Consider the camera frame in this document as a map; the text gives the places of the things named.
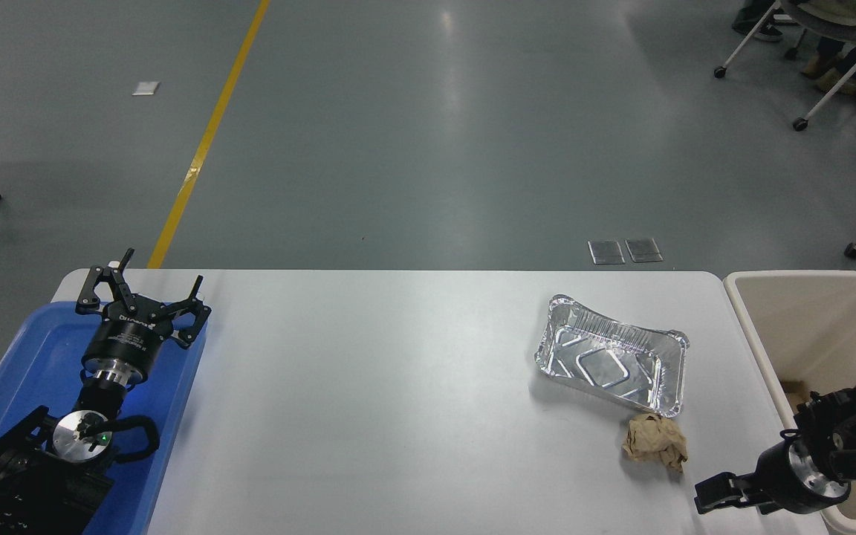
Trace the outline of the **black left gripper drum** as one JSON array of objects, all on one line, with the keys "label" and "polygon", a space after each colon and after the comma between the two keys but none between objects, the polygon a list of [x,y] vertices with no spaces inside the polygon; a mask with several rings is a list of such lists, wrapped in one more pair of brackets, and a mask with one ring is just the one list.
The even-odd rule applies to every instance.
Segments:
[{"label": "black left gripper drum", "polygon": [[166,305],[145,296],[135,298],[134,309],[122,301],[108,302],[101,322],[82,356],[82,367],[96,375],[99,370],[130,370],[129,380],[147,380],[165,339],[174,331],[175,316]]}]

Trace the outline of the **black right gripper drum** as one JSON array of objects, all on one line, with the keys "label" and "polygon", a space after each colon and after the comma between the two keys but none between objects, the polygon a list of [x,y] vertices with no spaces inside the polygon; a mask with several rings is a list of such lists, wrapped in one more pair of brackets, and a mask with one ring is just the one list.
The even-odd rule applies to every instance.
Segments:
[{"label": "black right gripper drum", "polygon": [[757,461],[754,483],[765,495],[758,511],[811,514],[839,504],[839,483],[819,470],[802,439],[781,441]]}]

